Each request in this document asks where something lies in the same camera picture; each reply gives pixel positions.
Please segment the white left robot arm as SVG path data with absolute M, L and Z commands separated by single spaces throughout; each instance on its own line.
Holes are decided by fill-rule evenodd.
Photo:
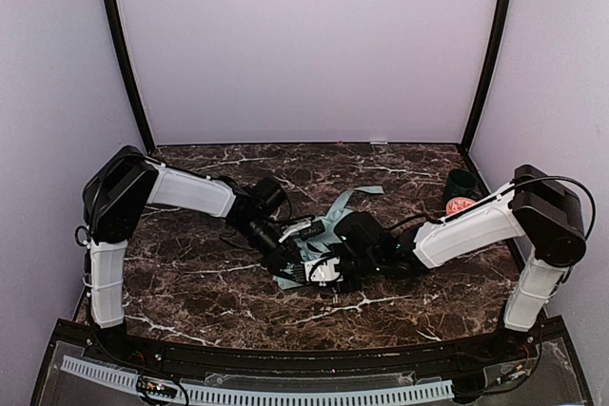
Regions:
M 76 242 L 87 251 L 85 286 L 89 317 L 101 329 L 125 321 L 124 262 L 128 243 L 151 207 L 189 210 L 223 221 L 262 256 L 262 265 L 281 277 L 301 259 L 298 246 L 278 230 L 272 214 L 286 194 L 273 178 L 240 185 L 159 162 L 138 148 L 121 148 L 85 185 L 82 225 Z

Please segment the dark green mug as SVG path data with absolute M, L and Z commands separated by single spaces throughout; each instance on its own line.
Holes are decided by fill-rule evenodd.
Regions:
M 465 169 L 452 169 L 447 176 L 443 199 L 447 203 L 458 197 L 472 199 L 477 189 L 476 177 Z

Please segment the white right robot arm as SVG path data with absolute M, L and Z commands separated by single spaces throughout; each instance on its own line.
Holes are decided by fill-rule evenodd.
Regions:
M 583 221 L 573 184 L 525 164 L 481 201 L 425 218 L 402 233 L 367 212 L 347 209 L 351 194 L 345 192 L 325 216 L 291 235 L 301 259 L 288 272 L 299 284 L 319 286 L 356 287 L 373 275 L 406 280 L 490 244 L 525 237 L 532 252 L 502 315 L 503 328 L 524 333 L 586 253 L 594 225 Z

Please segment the black and mint umbrella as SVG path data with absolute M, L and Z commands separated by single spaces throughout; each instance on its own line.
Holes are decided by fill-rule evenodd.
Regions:
M 290 264 L 284 272 L 291 274 L 295 279 L 286 279 L 274 276 L 273 279 L 278 286 L 283 289 L 291 289 L 302 287 L 310 284 L 309 275 L 312 275 L 312 282 L 320 286 L 329 286 L 335 282 L 344 280 L 342 274 L 334 270 L 339 266 L 339 259 L 334 255 L 331 246 L 341 244 L 342 240 L 334 233 L 334 228 L 353 210 L 346 206 L 354 192 L 363 192 L 367 194 L 383 194 L 384 190 L 381 186 L 362 186 L 345 191 L 329 208 L 324 216 L 316 217 L 313 222 L 320 222 L 324 229 L 319 235 L 315 235 L 306 240 L 296 238 L 296 245 L 300 249 L 301 263 L 304 264 L 304 279 L 297 279 L 295 268 L 296 264 Z

